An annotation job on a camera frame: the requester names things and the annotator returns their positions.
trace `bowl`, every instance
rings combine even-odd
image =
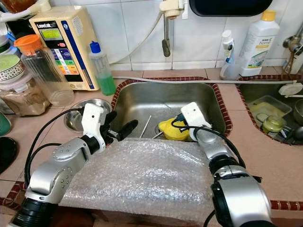
[[[92,103],[92,104],[105,108],[107,111],[107,114],[112,111],[112,107],[110,106],[110,104],[106,100],[99,99],[99,98],[83,100],[83,101],[75,104],[71,109],[84,107],[86,103]],[[74,132],[83,132],[83,127],[82,127],[81,121],[82,121],[82,115],[78,111],[68,112],[64,116],[65,126],[69,130],[74,131]]]
[[[13,54],[0,56],[0,83],[13,83],[22,77],[24,66],[20,58]]]
[[[294,105],[294,119],[303,126],[303,99],[298,100]]]

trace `beige tile counter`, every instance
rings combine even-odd
[[[268,67],[264,68],[262,73],[278,74],[277,70]],[[114,75],[143,78],[201,76],[218,79],[219,72],[220,69],[116,71]],[[115,83],[118,85],[122,81],[122,79],[116,79]],[[271,200],[303,201],[303,146],[281,144],[264,135],[253,125],[236,86],[220,84],[219,88],[233,123],[233,130],[229,139],[238,148],[249,172],[263,178],[262,187]],[[72,105],[89,98],[103,98],[111,102],[112,96],[104,96],[100,91],[77,91]],[[8,194],[14,181],[23,180],[25,159],[40,128],[51,118],[72,105],[64,108],[49,108],[46,113],[38,117],[18,118],[14,115],[8,115],[8,118],[12,121],[13,129],[7,136],[18,142],[19,154],[15,162],[4,173],[0,174],[1,197]],[[64,143],[79,136],[81,136],[81,133],[75,133],[65,128],[63,117],[61,117],[45,130],[37,143],[37,147],[50,142]],[[38,153],[33,161],[32,169],[34,170],[39,164],[47,160],[52,150],[53,148],[49,147]],[[302,211],[288,211],[288,213],[291,213],[292,216],[303,217]],[[278,211],[278,216],[289,217],[289,214]]]

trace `black wire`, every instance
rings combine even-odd
[[[203,227],[207,227],[207,226],[208,226],[208,223],[209,223],[210,219],[212,219],[212,217],[214,216],[214,214],[215,214],[215,210],[213,210],[213,211],[208,215],[208,217],[206,218],[206,220],[205,220],[205,222],[204,222]]]
[[[240,153],[238,152],[237,148],[235,147],[235,145],[229,140],[227,139],[225,136],[223,136],[221,133],[216,132],[215,130],[209,129],[209,128],[205,128],[205,127],[197,127],[197,126],[177,126],[174,125],[174,123],[177,122],[177,119],[173,120],[171,122],[171,125],[173,127],[179,128],[179,129],[200,129],[200,130],[204,130],[204,131],[208,131],[211,132],[217,136],[219,136],[220,138],[222,138],[227,146],[232,150],[232,152],[235,154],[235,156],[238,158],[239,160],[239,165],[242,166],[243,168],[246,168],[244,160],[241,158]]]
[[[46,143],[42,146],[40,146],[30,157],[29,162],[27,165],[25,165],[25,171],[27,172],[27,176],[29,176],[29,180],[30,180],[30,167],[32,165],[33,159],[36,156],[36,154],[38,154],[39,151],[41,151],[43,148],[49,147],[49,146],[60,146],[61,143]]]
[[[41,133],[43,132],[43,130],[48,126],[50,125],[53,121],[55,121],[57,118],[61,117],[62,115],[65,115],[66,113],[68,112],[71,112],[71,111],[79,111],[83,108],[74,108],[74,109],[69,109],[69,110],[66,110],[66,111],[63,111],[62,113],[58,114],[57,116],[55,116],[53,119],[51,119],[48,123],[46,123],[41,129],[40,131],[37,133],[33,143],[32,143],[32,146],[30,147],[29,149],[29,152],[28,152],[28,155],[27,155],[27,159],[25,161],[25,166],[28,165],[28,162],[32,156],[32,153],[33,153],[33,150],[35,148],[35,145],[39,139],[39,136],[41,135]],[[30,176],[28,176],[28,172],[26,171],[26,169],[24,169],[24,181],[25,181],[25,185],[26,187],[28,187],[29,185],[29,180],[30,180]]]

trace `sink basin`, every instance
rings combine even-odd
[[[224,133],[226,126],[213,88],[207,84],[132,83],[122,88],[116,102],[117,117],[111,123],[114,131],[134,119],[139,121],[130,137],[140,137],[148,121],[143,138],[152,138],[160,131],[158,124],[174,118],[181,108],[196,102],[213,129]]]
[[[279,94],[279,89],[282,87],[280,84],[241,84],[239,85],[239,89],[245,99],[245,102],[251,103],[255,101],[258,98],[261,98],[266,95],[270,95],[277,100],[287,104],[292,109],[294,109],[294,105],[296,101],[302,98],[285,98],[284,96]],[[300,125],[295,121],[294,119],[294,113],[290,112],[289,114],[285,115],[283,117],[286,120],[287,126],[296,129],[300,127]],[[278,141],[284,141],[284,138],[282,138],[280,135],[277,135],[275,137]],[[303,145],[303,141],[297,141],[295,143],[296,145]]]

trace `jar with lid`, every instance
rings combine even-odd
[[[21,61],[33,74],[51,104],[66,106],[72,103],[74,93],[55,63],[51,50],[42,45],[38,35],[26,35],[14,43],[22,52]]]
[[[0,97],[18,116],[40,115],[50,104],[32,74],[26,70],[19,80],[0,84]]]

